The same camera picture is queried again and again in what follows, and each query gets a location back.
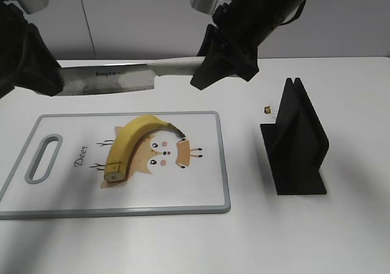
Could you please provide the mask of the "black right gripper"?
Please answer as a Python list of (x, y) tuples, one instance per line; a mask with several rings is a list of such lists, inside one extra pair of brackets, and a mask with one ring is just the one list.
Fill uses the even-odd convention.
[(207, 26), (197, 53), (204, 61), (190, 84), (204, 90), (234, 75), (250, 81), (259, 72), (257, 58), (238, 43), (257, 47), (275, 28), (299, 18), (305, 3), (306, 0), (231, 0), (220, 6), (213, 15), (220, 30), (212, 24)]

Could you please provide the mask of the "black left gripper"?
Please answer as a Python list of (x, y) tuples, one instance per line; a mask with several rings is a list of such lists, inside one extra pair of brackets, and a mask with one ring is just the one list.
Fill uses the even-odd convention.
[(37, 27), (14, 4), (1, 2), (1, 97), (16, 87), (55, 96), (63, 91), (60, 67)]

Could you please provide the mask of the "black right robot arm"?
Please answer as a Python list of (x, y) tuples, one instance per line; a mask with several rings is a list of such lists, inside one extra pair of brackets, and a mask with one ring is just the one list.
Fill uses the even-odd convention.
[(190, 0), (210, 15), (190, 84), (204, 90), (228, 76), (250, 81), (259, 72), (258, 47), (278, 27), (297, 20), (307, 0)]

